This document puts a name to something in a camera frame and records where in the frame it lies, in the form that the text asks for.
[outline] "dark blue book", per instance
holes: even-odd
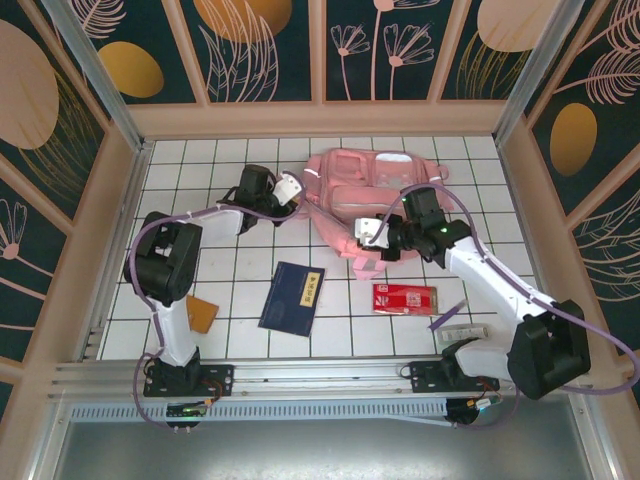
[[[258,325],[308,337],[323,280],[324,268],[278,262]]]

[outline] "golden circle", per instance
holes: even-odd
[[[129,42],[113,42],[98,51],[116,88],[136,98],[160,92],[164,76],[160,65],[144,49]]]
[[[274,37],[289,23],[293,8],[291,0],[194,0],[193,3],[216,35],[240,43],[249,43],[250,37],[253,41],[261,39],[260,33],[251,33],[245,3],[258,21],[260,17],[264,19]]]
[[[598,135],[598,122],[589,107],[570,103],[564,107],[551,129],[551,164],[565,177],[585,166]]]

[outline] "black motor joint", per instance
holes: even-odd
[[[261,165],[246,165],[238,186],[230,189],[218,203],[243,207],[270,217],[286,217],[293,212],[294,207],[291,202],[280,205],[273,194],[275,185],[276,177],[271,170]],[[256,223],[258,217],[245,212],[239,234],[245,233]],[[276,227],[282,224],[273,223]]]

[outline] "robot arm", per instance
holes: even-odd
[[[159,369],[170,391],[188,393],[199,381],[199,353],[191,336],[186,299],[195,277],[201,243],[212,245],[241,235],[257,224],[260,215],[271,219],[288,216],[295,210],[297,204],[293,199],[301,191],[302,186],[292,175],[285,173],[277,180],[269,169],[247,165],[239,185],[218,202],[233,209],[220,209],[189,221],[158,226],[140,240],[135,251],[138,280],[157,311],[165,339]],[[167,217],[152,212],[143,226]],[[130,283],[128,261],[124,275]]]
[[[456,220],[447,222],[431,188],[407,195],[407,220],[392,215],[386,225],[380,219],[356,220],[355,233],[364,248],[382,251],[383,260],[398,260],[401,250],[418,250],[422,258],[435,261],[464,280],[491,302],[503,320],[489,339],[468,339],[443,351],[442,368],[454,383],[456,376],[485,376],[514,382],[529,398],[539,399],[589,371],[586,331],[533,304],[536,297],[547,304],[583,318],[572,301],[561,304],[538,292],[511,272],[471,236],[470,227]],[[371,242],[382,226],[382,235]],[[487,262],[492,260],[520,293]]]

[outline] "red card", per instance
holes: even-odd
[[[401,315],[437,315],[436,288],[376,283],[373,285],[373,311]]]

